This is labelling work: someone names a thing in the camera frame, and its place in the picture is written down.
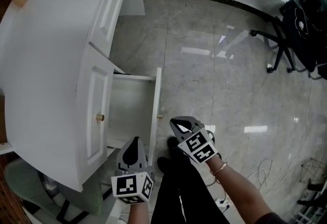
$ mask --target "bracelet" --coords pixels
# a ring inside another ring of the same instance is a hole
[[[225,162],[224,165],[222,165],[215,173],[213,173],[212,171],[210,171],[211,174],[213,176],[216,176],[216,174],[219,173],[220,171],[222,171],[224,169],[224,167],[226,167],[226,165],[227,165],[227,162]]]

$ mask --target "chair base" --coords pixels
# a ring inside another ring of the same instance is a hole
[[[286,56],[288,58],[288,61],[291,64],[291,67],[287,68],[287,73],[292,73],[293,71],[296,70],[295,64],[294,64],[293,58],[291,56],[291,52],[290,52],[290,50],[288,48],[286,39],[283,38],[279,28],[277,27],[277,25],[281,26],[282,22],[278,18],[276,18],[271,23],[272,23],[272,26],[274,27],[274,30],[275,30],[277,36],[274,36],[272,34],[269,34],[267,32],[263,32],[263,31],[260,31],[260,30],[251,30],[250,35],[252,37],[256,37],[258,34],[260,34],[260,35],[262,35],[262,36],[264,36],[264,37],[266,37],[266,38],[268,38],[268,39],[270,39],[272,41],[275,41],[279,46],[275,64],[274,64],[273,67],[271,65],[267,66],[267,73],[273,73],[275,70],[277,70],[279,62],[281,61],[281,58],[283,56],[283,52],[285,52],[285,54],[286,54]]]

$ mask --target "cabinet door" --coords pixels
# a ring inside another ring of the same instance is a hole
[[[107,58],[123,0],[103,0],[92,31],[90,44]]]
[[[79,173],[84,183],[107,159],[114,65],[92,46],[83,58],[76,96]]]

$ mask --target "open drawer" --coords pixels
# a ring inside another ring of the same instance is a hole
[[[110,95],[107,144],[122,148],[139,136],[152,166],[157,139],[161,68],[156,77],[114,74]]]

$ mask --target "drawer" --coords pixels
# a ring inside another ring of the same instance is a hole
[[[92,46],[83,57],[76,92],[77,147],[84,183],[107,159],[109,103],[114,65]]]
[[[157,140],[161,69],[156,77],[114,74],[111,87],[107,144],[122,148],[139,136],[152,166]]]
[[[123,0],[103,0],[99,10],[90,44],[109,58],[112,38]]]

